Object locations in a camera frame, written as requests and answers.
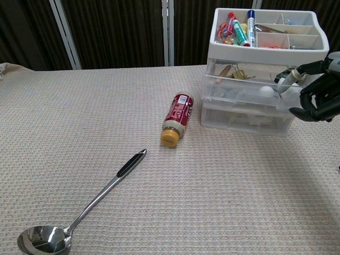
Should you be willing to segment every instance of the table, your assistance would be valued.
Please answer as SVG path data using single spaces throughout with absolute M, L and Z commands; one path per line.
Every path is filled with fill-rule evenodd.
M 34 225 L 79 224 L 70 254 L 339 254 L 340 118 L 287 138 L 200 126 L 205 66 L 14 72 L 0 81 L 0 254 Z M 176 149 L 161 126 L 195 97 Z

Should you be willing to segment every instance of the ladle handle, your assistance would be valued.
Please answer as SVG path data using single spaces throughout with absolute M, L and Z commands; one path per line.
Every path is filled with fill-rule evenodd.
M 79 222 L 85 217 L 85 215 L 102 199 L 119 181 L 128 175 L 128 173 L 133 170 L 137 164 L 145 157 L 147 150 L 141 150 L 139 153 L 134 155 L 117 173 L 117 175 L 106 185 L 105 188 L 89 203 L 84 210 L 74 219 L 74 221 L 64 229 L 64 231 L 71 236 L 73 230 Z

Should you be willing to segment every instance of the blue marker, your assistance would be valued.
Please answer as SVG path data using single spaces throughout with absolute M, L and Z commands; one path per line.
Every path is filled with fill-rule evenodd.
M 255 24 L 255 11 L 249 10 L 246 35 L 248 37 L 250 47 L 255 47 L 254 24 Z

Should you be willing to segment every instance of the robotic hand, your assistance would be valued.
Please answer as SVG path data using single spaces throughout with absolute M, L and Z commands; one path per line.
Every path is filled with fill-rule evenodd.
M 305 74 L 323 73 L 301 90 L 300 103 L 303 109 L 290 108 L 289 111 L 293 115 L 303 121 L 330 122 L 340 114 L 340 52 L 329 54 L 324 61 L 304 64 L 293 70 L 288 69 L 278 74 L 276 78 L 278 79 L 283 73 L 289 73 L 289 75 L 282 85 L 292 85 L 297 80 L 301 80 Z M 281 94 L 286 88 L 281 86 L 278 92 Z M 313 96 L 315 96 L 316 105 L 312 102 Z

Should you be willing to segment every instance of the yellow bottle cap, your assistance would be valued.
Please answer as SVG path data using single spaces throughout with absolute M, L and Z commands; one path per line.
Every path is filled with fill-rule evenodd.
M 179 142 L 179 139 L 179 134 L 176 131 L 170 129 L 164 130 L 160 136 L 161 143 L 168 147 L 175 147 Z

